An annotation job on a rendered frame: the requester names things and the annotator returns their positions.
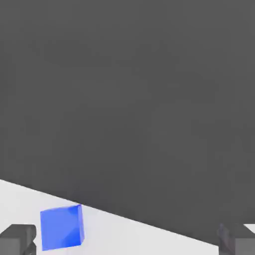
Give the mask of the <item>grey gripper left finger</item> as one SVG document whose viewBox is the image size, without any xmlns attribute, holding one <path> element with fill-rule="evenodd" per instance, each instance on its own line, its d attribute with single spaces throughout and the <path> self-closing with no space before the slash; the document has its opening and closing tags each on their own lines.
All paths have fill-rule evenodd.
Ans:
<svg viewBox="0 0 255 255">
<path fill-rule="evenodd" d="M 37 255 L 35 225 L 11 224 L 0 234 L 0 255 Z"/>
</svg>

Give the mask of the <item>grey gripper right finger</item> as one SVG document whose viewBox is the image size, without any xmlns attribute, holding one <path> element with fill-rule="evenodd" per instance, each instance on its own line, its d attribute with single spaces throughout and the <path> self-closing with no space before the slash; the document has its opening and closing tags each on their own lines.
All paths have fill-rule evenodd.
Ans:
<svg viewBox="0 0 255 255">
<path fill-rule="evenodd" d="M 220 224 L 217 230 L 219 255 L 255 255 L 255 233 L 243 224 L 227 228 Z"/>
</svg>

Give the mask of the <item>small blue cube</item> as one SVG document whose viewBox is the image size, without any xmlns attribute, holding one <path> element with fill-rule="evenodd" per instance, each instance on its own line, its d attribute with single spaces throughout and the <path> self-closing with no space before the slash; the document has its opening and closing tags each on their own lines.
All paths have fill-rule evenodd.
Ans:
<svg viewBox="0 0 255 255">
<path fill-rule="evenodd" d="M 85 238 L 81 205 L 40 212 L 42 250 L 80 246 Z"/>
</svg>

